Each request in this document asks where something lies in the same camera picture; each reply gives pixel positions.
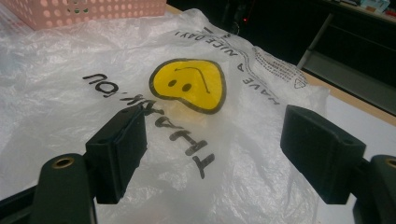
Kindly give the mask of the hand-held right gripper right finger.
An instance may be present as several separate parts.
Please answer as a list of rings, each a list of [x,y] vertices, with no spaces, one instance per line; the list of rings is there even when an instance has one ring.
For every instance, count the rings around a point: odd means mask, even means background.
[[[312,110],[288,105],[280,147],[325,203],[347,202],[366,148],[361,140]]]

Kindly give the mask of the pink perforated plastic basket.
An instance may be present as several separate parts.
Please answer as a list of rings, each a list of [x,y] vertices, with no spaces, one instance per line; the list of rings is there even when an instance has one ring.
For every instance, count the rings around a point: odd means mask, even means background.
[[[0,0],[34,30],[99,19],[162,16],[167,0]]]

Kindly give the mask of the clear smiley-print plastic bag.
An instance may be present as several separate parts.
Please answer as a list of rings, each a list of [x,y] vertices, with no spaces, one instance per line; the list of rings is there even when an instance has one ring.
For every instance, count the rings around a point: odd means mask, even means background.
[[[288,105],[323,112],[327,95],[197,9],[0,35],[0,200],[142,105],[148,151],[101,224],[313,224],[280,135]]]

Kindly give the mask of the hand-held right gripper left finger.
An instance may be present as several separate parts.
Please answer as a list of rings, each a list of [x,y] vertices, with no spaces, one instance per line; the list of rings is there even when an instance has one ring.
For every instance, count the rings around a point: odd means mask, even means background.
[[[98,203],[120,201],[147,144],[142,105],[123,108],[86,143],[85,160],[93,169]]]

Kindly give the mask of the grey metal desk frame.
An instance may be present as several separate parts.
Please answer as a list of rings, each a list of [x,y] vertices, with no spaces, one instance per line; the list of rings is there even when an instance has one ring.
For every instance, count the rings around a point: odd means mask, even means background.
[[[298,66],[396,116],[396,17],[347,0],[303,0],[326,19]]]

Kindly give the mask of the white table mat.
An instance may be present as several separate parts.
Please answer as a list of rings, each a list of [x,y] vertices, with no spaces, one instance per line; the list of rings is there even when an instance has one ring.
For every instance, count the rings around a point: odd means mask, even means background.
[[[327,98],[326,116],[329,121],[361,140],[368,161],[374,155],[396,157],[396,126],[346,103],[334,96]],[[356,198],[350,195],[346,204],[330,205],[318,201],[316,224],[354,224],[352,214]]]

